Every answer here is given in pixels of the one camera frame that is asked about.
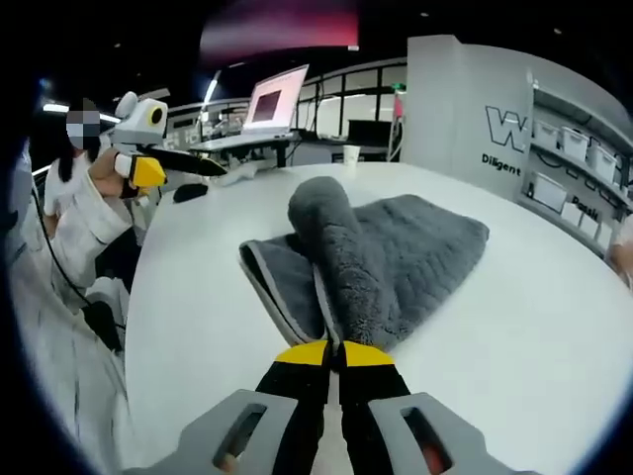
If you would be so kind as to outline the person's left hand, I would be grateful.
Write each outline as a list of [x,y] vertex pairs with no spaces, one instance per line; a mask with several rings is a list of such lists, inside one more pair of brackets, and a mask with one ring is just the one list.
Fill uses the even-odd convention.
[[89,176],[98,192],[107,198],[134,198],[137,188],[130,181],[133,159],[108,148],[92,163]]

